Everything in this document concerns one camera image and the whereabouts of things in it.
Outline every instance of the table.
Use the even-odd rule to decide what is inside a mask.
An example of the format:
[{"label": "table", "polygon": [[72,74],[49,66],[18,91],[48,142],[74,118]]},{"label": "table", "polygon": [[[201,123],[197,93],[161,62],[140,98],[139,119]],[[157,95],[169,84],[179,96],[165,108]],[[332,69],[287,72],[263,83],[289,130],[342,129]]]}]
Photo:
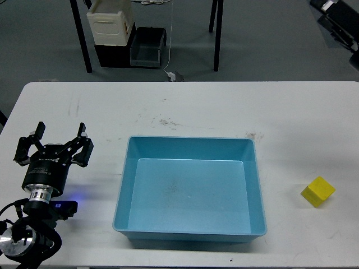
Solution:
[{"label": "table", "polygon": [[[88,167],[70,167],[61,196],[79,210],[58,222],[62,248],[43,265],[358,267],[358,104],[357,82],[30,83],[0,135],[0,203],[28,197],[27,168],[12,161],[21,136],[43,121],[42,142],[65,143],[85,122],[93,154]],[[114,231],[133,135],[252,138],[267,234],[228,244],[129,241]],[[337,190],[313,208],[300,192],[318,175]],[[0,264],[16,263],[1,256]]]}]

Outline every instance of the black cable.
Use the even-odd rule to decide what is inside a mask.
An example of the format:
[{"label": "black cable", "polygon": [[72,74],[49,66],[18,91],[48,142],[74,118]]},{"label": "black cable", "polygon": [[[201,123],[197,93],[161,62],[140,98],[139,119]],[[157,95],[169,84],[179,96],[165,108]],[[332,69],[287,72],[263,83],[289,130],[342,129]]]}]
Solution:
[{"label": "black cable", "polygon": [[54,230],[47,226],[40,220],[32,219],[30,217],[25,217],[21,219],[21,224],[28,225],[32,227],[35,231],[41,231],[41,233],[48,239],[50,239],[54,244],[53,246],[44,253],[31,257],[26,262],[21,263],[16,269],[36,269],[40,264],[46,259],[53,256],[61,248],[62,241],[60,235]]},{"label": "black cable", "polygon": [[9,203],[7,206],[5,206],[3,209],[1,209],[0,211],[0,216],[9,208],[9,207],[12,207],[14,206],[15,203]]},{"label": "black cable", "polygon": [[20,200],[17,200],[13,203],[9,203],[7,206],[5,206],[3,209],[0,210],[0,216],[11,206],[15,206],[16,208],[16,211],[19,210],[19,207],[20,206],[23,206],[24,204],[26,204],[27,202],[29,201],[28,198],[24,198],[24,199],[20,199]]}]

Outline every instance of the plastic bin rim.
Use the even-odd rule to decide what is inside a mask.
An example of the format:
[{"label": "plastic bin rim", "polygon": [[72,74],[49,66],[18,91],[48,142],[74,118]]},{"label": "plastic bin rim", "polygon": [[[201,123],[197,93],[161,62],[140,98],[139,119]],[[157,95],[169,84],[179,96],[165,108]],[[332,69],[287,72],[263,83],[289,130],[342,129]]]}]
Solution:
[{"label": "plastic bin rim", "polygon": [[114,225],[114,221],[112,222],[112,228],[115,231],[125,232],[125,233],[158,233],[158,234],[203,234],[203,235],[238,235],[238,236],[263,236],[267,233],[267,227],[264,227],[263,232],[261,233],[233,233],[233,234],[226,234],[226,233],[201,233],[201,232],[189,232],[184,233],[183,231],[148,231],[148,230],[130,230],[130,229],[117,229]]}]

